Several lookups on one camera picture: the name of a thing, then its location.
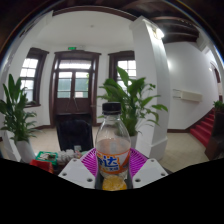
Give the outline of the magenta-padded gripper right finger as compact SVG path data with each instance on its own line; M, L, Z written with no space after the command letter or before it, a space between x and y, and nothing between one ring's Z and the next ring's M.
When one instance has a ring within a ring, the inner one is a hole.
M168 173L156 159L149 159L138 150L130 149L129 171L126 179L128 189L141 188L167 175Z

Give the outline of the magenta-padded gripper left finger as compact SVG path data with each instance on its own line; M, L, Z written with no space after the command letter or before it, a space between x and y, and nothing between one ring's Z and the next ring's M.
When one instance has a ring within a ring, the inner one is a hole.
M93 148L80 159L71 159L59 177L84 188L94 189L98 174L96 149Z

